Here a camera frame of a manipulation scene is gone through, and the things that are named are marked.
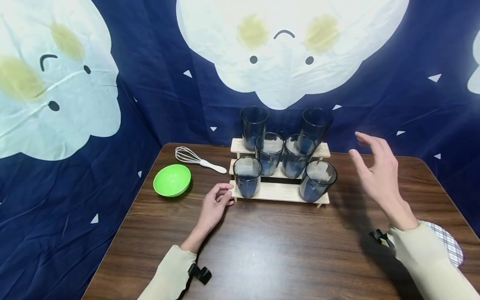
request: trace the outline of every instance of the fabric backdrop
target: fabric backdrop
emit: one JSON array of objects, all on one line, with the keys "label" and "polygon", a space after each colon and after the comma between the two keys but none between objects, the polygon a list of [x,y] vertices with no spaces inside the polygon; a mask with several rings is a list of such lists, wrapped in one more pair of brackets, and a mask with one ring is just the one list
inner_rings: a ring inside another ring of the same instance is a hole
[{"label": "fabric backdrop", "polygon": [[[298,132],[303,109],[334,109],[331,151],[367,153],[355,131],[385,138],[396,155],[425,161],[480,232],[480,2],[94,3],[120,74],[162,144],[229,145],[248,105],[272,108],[267,130],[284,137]],[[280,30],[301,40],[274,40]]]},{"label": "fabric backdrop", "polygon": [[333,110],[424,160],[480,232],[480,2],[0,1],[0,299],[79,299],[161,145]]}]

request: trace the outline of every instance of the wooden rack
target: wooden rack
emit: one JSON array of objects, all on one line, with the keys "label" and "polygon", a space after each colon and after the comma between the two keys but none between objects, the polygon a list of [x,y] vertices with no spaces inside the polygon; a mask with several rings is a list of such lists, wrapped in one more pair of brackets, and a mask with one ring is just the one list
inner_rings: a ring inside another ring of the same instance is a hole
[{"label": "wooden rack", "polygon": [[[245,146],[243,145],[243,139],[232,139],[232,146],[230,147],[230,151],[232,153],[237,154],[237,158],[242,156],[253,156],[254,152],[248,151]],[[312,158],[315,159],[324,159],[330,157],[330,150],[328,149],[327,143],[321,143],[315,152],[312,155]],[[230,162],[229,174],[233,175],[233,164],[235,163],[236,159],[232,159]],[[282,182],[261,182],[260,188],[258,189],[255,196],[252,199],[258,200],[271,200],[271,201],[287,201],[287,202],[298,202],[298,203],[307,203],[305,202],[299,194],[299,183],[298,180],[295,179],[287,179],[287,177],[283,174],[282,171],[282,163],[278,165],[277,169],[273,173],[272,176],[269,178],[273,179],[282,179],[282,181],[288,181],[290,183],[282,183]],[[235,180],[230,180],[230,184],[234,186],[232,190],[232,196],[235,201],[238,198],[242,198],[239,189],[235,184]],[[317,205],[317,208],[322,206],[323,204],[329,204],[330,200],[328,198],[328,193],[320,197],[316,202],[313,204]]]}]

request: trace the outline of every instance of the plaid cloth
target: plaid cloth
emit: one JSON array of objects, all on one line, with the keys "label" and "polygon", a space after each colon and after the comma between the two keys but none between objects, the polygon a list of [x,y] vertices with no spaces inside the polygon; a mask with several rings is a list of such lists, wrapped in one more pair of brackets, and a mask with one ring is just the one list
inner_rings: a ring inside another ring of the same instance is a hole
[{"label": "plaid cloth", "polygon": [[438,239],[444,243],[444,246],[448,251],[448,255],[450,256],[450,262],[452,265],[459,267],[463,262],[463,252],[453,236],[437,224],[425,222],[425,225],[430,227]]}]

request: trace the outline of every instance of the whisk handle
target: whisk handle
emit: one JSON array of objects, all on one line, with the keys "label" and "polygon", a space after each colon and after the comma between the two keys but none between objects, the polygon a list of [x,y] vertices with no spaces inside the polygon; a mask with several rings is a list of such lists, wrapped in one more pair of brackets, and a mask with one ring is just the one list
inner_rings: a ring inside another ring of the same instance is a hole
[{"label": "whisk handle", "polygon": [[208,161],[206,161],[206,160],[204,160],[204,159],[202,159],[202,160],[200,161],[200,166],[204,166],[204,167],[208,167],[208,168],[214,169],[215,171],[217,171],[218,173],[221,173],[221,174],[226,174],[226,173],[227,173],[227,169],[225,169],[224,167],[211,164],[211,163],[209,163]]}]

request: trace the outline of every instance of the black strap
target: black strap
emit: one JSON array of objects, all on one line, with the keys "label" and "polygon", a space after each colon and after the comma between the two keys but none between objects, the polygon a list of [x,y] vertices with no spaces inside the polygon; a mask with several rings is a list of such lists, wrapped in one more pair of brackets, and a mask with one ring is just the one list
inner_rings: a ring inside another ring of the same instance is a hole
[{"label": "black strap", "polygon": [[372,236],[377,243],[395,249],[395,245],[388,239],[387,234],[382,233],[380,229],[370,232],[369,235]]},{"label": "black strap", "polygon": [[195,276],[201,283],[207,284],[210,278],[212,278],[212,273],[206,268],[203,267],[201,270],[196,263],[193,263],[188,270],[189,276]]}]

